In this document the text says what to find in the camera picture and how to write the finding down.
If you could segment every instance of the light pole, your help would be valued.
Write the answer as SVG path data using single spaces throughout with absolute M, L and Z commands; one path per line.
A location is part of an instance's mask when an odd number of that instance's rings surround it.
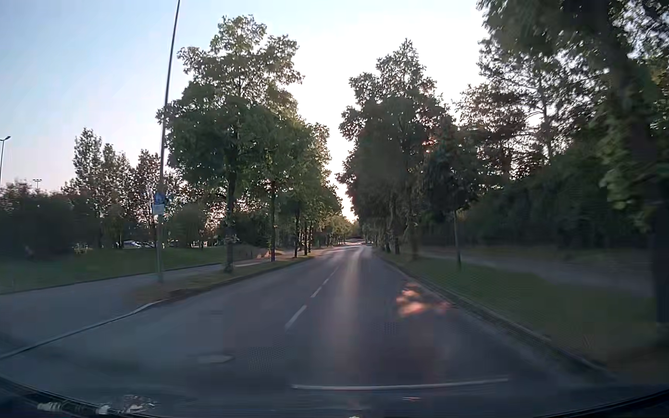
M 172 45 L 170 46 L 170 63 L 166 69 L 166 87 L 164 88 L 164 107 L 166 109 L 166 103 L 170 99 L 170 75 L 172 74 L 172 58 L 175 53 L 175 34 L 177 33 L 177 18 L 180 15 L 180 0 L 177 0 L 177 10 L 175 10 L 175 26 L 172 28 Z M 161 148 L 159 152 L 159 187 L 158 191 L 162 195 L 166 195 L 164 190 L 164 142 L 166 138 L 166 118 L 162 117 L 161 119 Z M 164 214 L 157 215 L 156 222 L 156 242 L 154 247 L 156 248 L 156 275 L 159 283 L 164 283 L 164 273 L 162 271 L 161 264 L 161 243 L 162 243 L 162 228 L 161 224 L 164 222 Z
M 5 142 L 9 138 L 12 138 L 12 137 L 7 135 L 6 138 L 0 139 L 0 141 L 2 142 L 2 156 L 0 157 L 0 198 L 2 197 L 2 164 L 5 161 Z

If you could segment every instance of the curb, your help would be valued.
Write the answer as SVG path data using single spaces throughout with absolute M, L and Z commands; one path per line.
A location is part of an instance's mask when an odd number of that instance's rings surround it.
M 217 282 L 217 283 L 209 284 L 208 286 L 202 286 L 202 287 L 197 287 L 197 288 L 187 289 L 187 290 L 180 290 L 180 291 L 177 291 L 177 293 L 175 295 L 172 295 L 172 292 L 170 292 L 170 297 L 169 298 L 152 302 L 152 303 L 149 304 L 150 306 L 146 307 L 146 309 L 155 308 L 155 307 L 162 307 L 162 306 L 168 305 L 170 303 L 178 302 L 178 301 L 183 300 L 183 299 L 188 299 L 188 298 L 191 298 L 193 296 L 197 296 L 200 293 L 205 293 L 206 291 L 214 290 L 218 287 L 223 287 L 223 286 L 227 286 L 227 285 L 230 285 L 230 284 L 234 284 L 236 282 L 239 282 L 239 281 L 242 281 L 242 280 L 245 280 L 245 279 L 254 278 L 256 276 L 260 276 L 262 274 L 270 273 L 272 271 L 285 269 L 286 267 L 292 267 L 292 266 L 295 266 L 297 264 L 301 264 L 302 262 L 305 262 L 305 261 L 308 261 L 308 260 L 313 260 L 314 258 L 315 257 L 306 257 L 306 258 L 302 257 L 300 260 L 288 261 L 281 266 L 275 266 L 275 267 L 271 267 L 270 269 L 255 271 L 253 273 L 245 274 L 243 276 L 238 276 L 238 277 L 223 280 L 223 281 L 220 281 L 220 282 Z
M 605 366 L 600 365 L 599 363 L 591 361 L 578 354 L 572 353 L 566 349 L 558 347 L 556 344 L 552 343 L 549 337 L 542 336 L 541 334 L 538 334 L 533 330 L 524 327 L 523 325 L 518 324 L 517 322 L 514 322 L 513 320 L 509 320 L 508 318 L 505 318 L 504 316 L 496 313 L 495 311 L 482 305 L 481 303 L 478 303 L 474 300 L 466 298 L 463 295 L 460 295 L 460 293 L 456 291 L 446 289 L 443 286 L 437 285 L 432 280 L 415 276 L 414 273 L 412 273 L 411 271 L 408 271 L 404 267 L 400 266 L 399 264 L 391 260 L 387 260 L 380 254 L 378 254 L 378 257 L 381 258 L 386 263 L 388 263 L 389 265 L 391 265 L 392 267 L 394 267 L 395 269 L 404 273 L 407 277 L 419 281 L 420 284 L 426 287 L 427 289 L 443 296 L 453 305 L 457 305 L 460 306 L 461 308 L 468 309 L 472 311 L 472 313 L 477 315 L 479 318 L 484 320 L 485 322 L 488 322 L 497 327 L 505 329 L 514 337 L 521 340 L 523 343 L 526 343 L 534 347 L 534 349 L 543 351 L 545 354 L 549 356 L 553 356 L 554 358 L 561 360 L 562 363 L 565 366 L 569 367 L 570 369 L 573 369 L 575 371 L 582 371 L 584 373 L 589 374 L 594 379 L 603 382 L 614 382 L 618 380 L 616 375 L 613 374 L 610 370 L 608 370 Z

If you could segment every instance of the sign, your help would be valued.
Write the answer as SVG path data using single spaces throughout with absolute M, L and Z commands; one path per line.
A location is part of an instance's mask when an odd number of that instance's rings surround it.
M 152 204 L 151 213 L 153 215 L 163 215 L 164 214 L 164 205 L 163 204 Z
M 166 200 L 166 196 L 162 192 L 155 192 L 154 193 L 154 204 L 161 204 L 163 206 L 165 200 Z

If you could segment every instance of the blue street sign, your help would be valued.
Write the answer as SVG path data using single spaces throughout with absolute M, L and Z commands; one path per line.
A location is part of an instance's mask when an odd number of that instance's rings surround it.
M 166 196 L 162 192 L 154 193 L 154 204 L 164 204 Z

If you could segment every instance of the parked car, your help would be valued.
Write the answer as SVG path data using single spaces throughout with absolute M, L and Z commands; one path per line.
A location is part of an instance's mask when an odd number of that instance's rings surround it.
M 144 246 L 135 241 L 124 241 L 123 248 L 143 248 Z

